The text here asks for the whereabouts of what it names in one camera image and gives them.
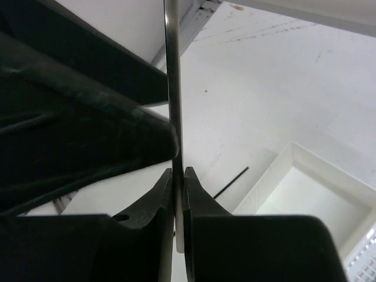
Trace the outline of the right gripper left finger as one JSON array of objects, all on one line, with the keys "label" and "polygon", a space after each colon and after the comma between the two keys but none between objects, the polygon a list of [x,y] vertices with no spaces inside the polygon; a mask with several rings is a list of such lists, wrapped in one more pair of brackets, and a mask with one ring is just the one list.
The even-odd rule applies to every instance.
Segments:
[{"label": "right gripper left finger", "polygon": [[1,280],[169,281],[171,178],[112,217],[1,217]]}]

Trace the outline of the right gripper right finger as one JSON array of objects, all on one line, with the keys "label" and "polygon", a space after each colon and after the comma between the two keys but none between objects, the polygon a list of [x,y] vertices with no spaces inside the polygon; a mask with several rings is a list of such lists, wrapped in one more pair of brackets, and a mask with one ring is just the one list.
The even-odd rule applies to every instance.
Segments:
[{"label": "right gripper right finger", "polygon": [[234,216],[187,167],[184,256],[189,281],[346,281],[328,228],[316,217]]}]

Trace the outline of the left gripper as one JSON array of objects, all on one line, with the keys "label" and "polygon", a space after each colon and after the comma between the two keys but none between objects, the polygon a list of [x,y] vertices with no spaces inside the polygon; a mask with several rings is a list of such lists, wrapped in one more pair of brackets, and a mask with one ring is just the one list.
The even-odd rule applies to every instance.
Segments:
[{"label": "left gripper", "polygon": [[160,70],[56,1],[1,2],[1,214],[177,155]]}]

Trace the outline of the black chopstick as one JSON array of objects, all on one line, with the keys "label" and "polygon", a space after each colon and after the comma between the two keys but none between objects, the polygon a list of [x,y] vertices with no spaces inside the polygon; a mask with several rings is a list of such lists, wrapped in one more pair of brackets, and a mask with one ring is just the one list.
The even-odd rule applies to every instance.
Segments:
[{"label": "black chopstick", "polygon": [[220,195],[222,195],[234,182],[236,182],[242,175],[245,174],[246,171],[249,170],[249,167],[245,167],[239,174],[237,174],[231,181],[229,181],[219,192],[217,192],[213,198],[217,199]]}]

